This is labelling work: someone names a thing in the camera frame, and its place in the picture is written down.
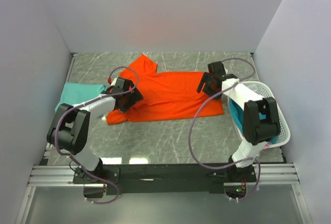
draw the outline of teal cloth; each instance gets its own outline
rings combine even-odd
[[[229,108],[232,119],[234,120],[239,130],[243,133],[244,111],[232,99],[230,99]],[[265,114],[260,114],[260,120],[263,119],[265,119]],[[276,144],[277,139],[278,136],[274,137],[272,140],[269,141],[269,144]]]
[[[88,101],[97,97],[106,89],[107,87],[103,84],[65,83],[60,102],[57,104],[55,111],[62,103],[74,105]]]

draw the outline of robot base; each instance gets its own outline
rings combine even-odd
[[[226,163],[210,163],[209,166],[224,166]],[[164,165],[103,165],[103,175],[117,184],[121,193],[161,193],[161,192],[209,192],[224,193],[224,183],[256,182],[253,166],[230,167],[227,170],[210,170],[196,163]],[[91,180],[77,168],[74,184],[101,184]],[[84,188],[85,197],[100,198],[104,188]],[[115,195],[109,186],[106,195]]]

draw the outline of white panel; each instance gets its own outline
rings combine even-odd
[[[281,0],[44,0],[72,52],[254,52]]]
[[[42,0],[0,0],[0,223],[14,223],[69,67]]]
[[[273,91],[291,139],[314,223],[330,223],[331,0],[283,0],[255,53],[260,79]]]

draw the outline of floor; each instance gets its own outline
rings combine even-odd
[[[145,52],[158,63],[158,72],[206,71],[207,64],[230,57],[241,57],[253,63],[250,53],[224,52]],[[128,66],[141,53],[78,53],[74,55],[67,81],[87,84],[106,84],[110,71]],[[241,61],[224,63],[228,73],[243,77],[251,68]],[[258,81],[258,75],[249,81]],[[192,144],[202,162],[227,162],[241,140],[233,125],[225,97],[224,115],[199,118],[192,134]],[[107,125],[100,117],[91,122],[88,145],[104,163],[191,163],[187,145],[191,119],[160,122]],[[261,151],[261,162],[283,162],[280,148]],[[69,161],[52,150],[48,165],[67,165]]]

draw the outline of t-shirt sleeve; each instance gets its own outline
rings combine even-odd
[[[150,60],[147,56],[142,54],[139,58],[137,58],[132,64],[129,65],[129,67],[139,75],[148,75],[152,73],[156,73],[157,70],[157,64],[154,63],[152,60]],[[136,76],[134,73],[129,70],[125,69],[120,74],[121,77],[127,78],[127,79],[134,79]]]
[[[130,116],[128,112],[121,113],[118,109],[115,109],[107,115],[107,124],[111,125],[126,122],[128,120],[128,117]]]

